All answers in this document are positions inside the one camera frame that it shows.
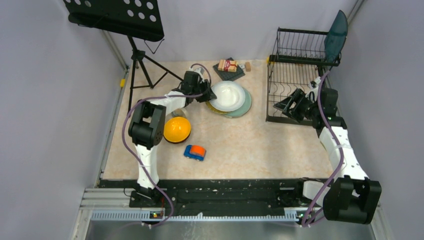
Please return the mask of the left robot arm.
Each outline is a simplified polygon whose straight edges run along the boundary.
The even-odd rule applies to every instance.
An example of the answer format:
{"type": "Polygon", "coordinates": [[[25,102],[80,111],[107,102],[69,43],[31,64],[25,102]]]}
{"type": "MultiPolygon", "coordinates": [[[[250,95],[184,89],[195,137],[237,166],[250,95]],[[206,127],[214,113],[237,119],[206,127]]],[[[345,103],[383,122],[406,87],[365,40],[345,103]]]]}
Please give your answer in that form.
{"type": "Polygon", "coordinates": [[[142,200],[149,207],[164,199],[158,187],[157,153],[164,137],[166,116],[182,110],[193,101],[202,103],[215,98],[211,77],[204,76],[206,71],[199,64],[194,64],[185,72],[177,88],[163,96],[139,100],[127,114],[128,135],[135,146],[131,154],[138,163],[137,185],[132,197],[142,200]]]}

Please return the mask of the teal square plate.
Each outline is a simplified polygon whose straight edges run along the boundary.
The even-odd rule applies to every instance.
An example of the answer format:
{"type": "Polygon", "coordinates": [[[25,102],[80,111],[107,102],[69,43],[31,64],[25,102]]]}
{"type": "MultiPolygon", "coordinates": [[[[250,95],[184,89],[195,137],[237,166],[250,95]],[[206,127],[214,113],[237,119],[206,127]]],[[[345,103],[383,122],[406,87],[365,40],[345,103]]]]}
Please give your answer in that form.
{"type": "Polygon", "coordinates": [[[324,39],[326,60],[333,63],[339,57],[348,35],[348,21],[345,13],[339,10],[324,39]]]}

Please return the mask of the blue orange toy car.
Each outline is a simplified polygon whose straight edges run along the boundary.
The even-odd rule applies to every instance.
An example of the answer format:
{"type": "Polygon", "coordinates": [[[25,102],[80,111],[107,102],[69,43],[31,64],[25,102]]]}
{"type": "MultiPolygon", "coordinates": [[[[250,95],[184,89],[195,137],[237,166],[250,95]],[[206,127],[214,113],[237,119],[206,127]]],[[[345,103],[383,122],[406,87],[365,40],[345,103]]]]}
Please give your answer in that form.
{"type": "Polygon", "coordinates": [[[203,162],[206,156],[206,149],[199,145],[189,144],[186,146],[183,155],[188,159],[203,162]]]}

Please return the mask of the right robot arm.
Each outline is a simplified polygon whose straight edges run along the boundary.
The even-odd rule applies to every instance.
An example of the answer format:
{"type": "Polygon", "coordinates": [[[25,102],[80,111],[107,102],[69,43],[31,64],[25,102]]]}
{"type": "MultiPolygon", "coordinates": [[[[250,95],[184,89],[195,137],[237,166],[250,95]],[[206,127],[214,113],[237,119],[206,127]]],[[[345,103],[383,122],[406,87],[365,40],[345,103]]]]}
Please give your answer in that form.
{"type": "Polygon", "coordinates": [[[379,181],[371,180],[361,168],[350,144],[346,122],[337,115],[338,92],[297,88],[273,107],[298,123],[312,122],[333,169],[326,182],[306,180],[293,192],[299,206],[320,206],[329,221],[371,223],[382,193],[379,181]]]}

